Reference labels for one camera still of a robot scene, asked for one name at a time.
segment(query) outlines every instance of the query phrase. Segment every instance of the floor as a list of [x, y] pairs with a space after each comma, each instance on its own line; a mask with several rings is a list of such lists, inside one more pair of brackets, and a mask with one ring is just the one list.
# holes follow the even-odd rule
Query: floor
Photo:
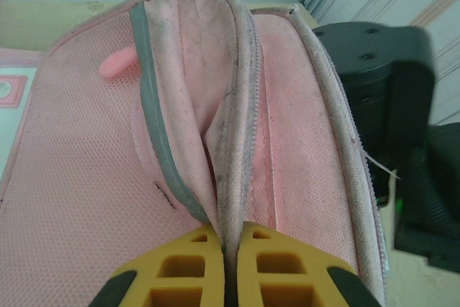
[[[111, 2], [0, 1], [0, 46], [46, 50], [78, 23], [112, 7]], [[259, 7], [260, 4], [249, 4]], [[314, 19], [301, 13], [311, 27]], [[428, 267], [422, 258], [390, 249], [393, 207], [382, 209], [387, 241], [388, 306], [460, 306], [460, 275]]]

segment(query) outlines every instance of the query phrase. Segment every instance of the black object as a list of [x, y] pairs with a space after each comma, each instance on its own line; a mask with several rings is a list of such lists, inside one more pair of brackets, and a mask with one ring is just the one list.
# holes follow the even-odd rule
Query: black object
[[[344, 85], [365, 150], [389, 169], [401, 145], [426, 139], [435, 75], [428, 35], [416, 27], [366, 22], [313, 30]], [[379, 206], [388, 202], [388, 174], [369, 166]]]
[[89, 307], [118, 307], [137, 276], [137, 271], [129, 270], [108, 280]]
[[355, 274], [335, 266], [328, 268], [328, 274], [350, 307], [381, 307]]
[[[428, 126], [435, 82], [428, 35], [364, 22], [314, 32], [336, 66], [365, 150], [397, 168], [395, 248], [460, 273], [460, 124]], [[388, 174], [369, 168], [384, 206]]]

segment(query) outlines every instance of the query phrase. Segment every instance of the wall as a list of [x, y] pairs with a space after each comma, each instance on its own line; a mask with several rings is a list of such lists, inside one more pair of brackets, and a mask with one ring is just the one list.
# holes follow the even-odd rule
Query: wall
[[317, 0], [309, 5], [319, 24], [371, 21], [428, 30], [437, 66], [431, 122], [460, 122], [459, 0]]

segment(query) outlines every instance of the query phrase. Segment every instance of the gray zipper tape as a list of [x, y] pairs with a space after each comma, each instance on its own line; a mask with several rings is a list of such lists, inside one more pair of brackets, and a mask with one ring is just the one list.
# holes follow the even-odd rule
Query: gray zipper tape
[[209, 223], [202, 205], [199, 204], [192, 191], [180, 177], [170, 142], [167, 138], [165, 120], [161, 112], [160, 97], [158, 95], [153, 51], [150, 47], [149, 19], [143, 2], [129, 11], [129, 19], [131, 20], [134, 43], [142, 72], [140, 83], [141, 104], [144, 109], [150, 140], [158, 157], [161, 171], [168, 188], [174, 194], [174, 197], [187, 208], [190, 215], [199, 221]]

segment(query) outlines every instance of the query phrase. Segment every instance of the pink zipper pull tab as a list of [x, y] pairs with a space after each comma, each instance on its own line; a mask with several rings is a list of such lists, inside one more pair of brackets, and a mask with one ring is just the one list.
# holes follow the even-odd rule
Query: pink zipper pull tab
[[135, 46], [128, 46], [110, 54], [99, 66], [99, 74], [106, 81], [113, 81], [129, 66], [137, 63]]

